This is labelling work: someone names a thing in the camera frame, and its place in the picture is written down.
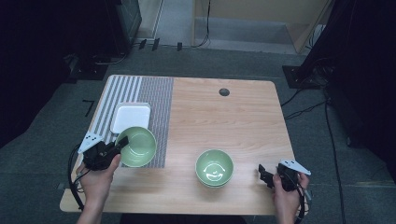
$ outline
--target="person's left hand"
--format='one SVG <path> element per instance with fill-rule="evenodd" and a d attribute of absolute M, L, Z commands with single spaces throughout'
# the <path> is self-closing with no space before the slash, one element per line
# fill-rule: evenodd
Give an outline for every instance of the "person's left hand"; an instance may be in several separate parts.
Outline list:
<path fill-rule="evenodd" d="M 105 204 L 111 182 L 113 181 L 114 171 L 119 167 L 120 154 L 116 155 L 110 166 L 103 171 L 89 171 L 82 163 L 76 170 L 76 173 L 84 175 L 80 183 L 85 193 L 85 204 Z"/>

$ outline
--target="white controller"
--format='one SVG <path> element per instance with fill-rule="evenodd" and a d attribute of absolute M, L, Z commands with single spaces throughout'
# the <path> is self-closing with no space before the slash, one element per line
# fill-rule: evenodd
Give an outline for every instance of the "white controller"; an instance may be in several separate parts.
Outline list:
<path fill-rule="evenodd" d="M 87 132 L 82 140 L 81 146 L 79 146 L 78 153 L 83 153 L 96 144 L 100 143 L 103 137 L 96 133 Z"/>
<path fill-rule="evenodd" d="M 307 169 L 305 169 L 302 165 L 300 165 L 300 163 L 298 163 L 297 161 L 287 161 L 287 160 L 281 160 L 279 163 L 281 163 L 282 165 L 288 167 L 291 170 L 297 171 L 297 172 L 301 172 L 304 173 L 306 175 L 311 175 L 311 172 L 308 171 Z"/>

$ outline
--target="black stand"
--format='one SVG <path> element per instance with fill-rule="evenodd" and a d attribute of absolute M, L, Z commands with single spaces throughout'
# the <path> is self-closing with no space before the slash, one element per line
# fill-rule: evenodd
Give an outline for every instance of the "black stand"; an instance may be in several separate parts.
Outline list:
<path fill-rule="evenodd" d="M 103 80 L 108 68 L 106 63 L 109 62 L 110 58 L 78 60 L 68 81 L 76 83 L 77 80 Z"/>
<path fill-rule="evenodd" d="M 289 88 L 291 89 L 319 89 L 318 84 L 312 83 L 307 78 L 299 78 L 298 71 L 300 66 L 282 66 L 283 73 L 288 81 Z"/>

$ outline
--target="gray floor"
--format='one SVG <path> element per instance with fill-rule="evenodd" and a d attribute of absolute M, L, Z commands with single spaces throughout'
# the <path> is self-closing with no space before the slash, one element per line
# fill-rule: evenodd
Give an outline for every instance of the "gray floor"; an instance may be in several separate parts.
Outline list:
<path fill-rule="evenodd" d="M 165 0 L 164 8 L 166 3 L 187 4 L 181 0 Z M 177 34 L 174 37 L 162 33 L 166 29 L 170 28 L 159 24 L 157 37 L 163 41 L 161 44 L 166 38 L 170 42 L 184 42 L 184 38 L 190 38 L 177 30 L 171 32 Z M 300 65 L 304 58 L 304 55 L 285 53 L 283 49 L 277 53 L 242 49 L 184 48 L 176 51 L 160 46 L 155 51 L 133 49 L 123 62 L 108 67 L 106 77 L 127 74 L 270 80 L 276 84 L 280 102 L 285 102 L 295 90 L 289 89 L 281 66 Z M 93 111 L 85 117 L 89 105 L 82 100 L 97 103 L 105 82 L 106 79 L 80 80 L 77 84 L 63 84 L 29 130 L 0 149 L 1 223 L 73 223 L 78 219 L 78 214 L 65 213 L 59 208 L 67 181 L 67 159 L 92 119 Z M 323 99 L 320 90 L 302 91 L 282 107 L 283 114 L 286 117 Z M 366 148 L 347 147 L 347 136 L 331 106 L 328 113 L 342 182 L 346 223 L 396 223 L 396 186 L 384 162 Z M 342 223 L 324 106 L 288 119 L 286 124 L 296 160 L 312 172 L 309 189 L 314 201 L 304 223 Z M 248 223 L 275 223 L 274 217 L 245 218 Z M 117 223 L 119 219 L 120 214 L 104 214 L 103 223 Z"/>

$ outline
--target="hole in table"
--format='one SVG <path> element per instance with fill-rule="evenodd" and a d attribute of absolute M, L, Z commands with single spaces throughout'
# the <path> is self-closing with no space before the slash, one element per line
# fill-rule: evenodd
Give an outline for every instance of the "hole in table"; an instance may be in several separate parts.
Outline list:
<path fill-rule="evenodd" d="M 230 95 L 230 91 L 228 89 L 222 88 L 219 90 L 220 95 L 222 96 L 228 96 Z"/>

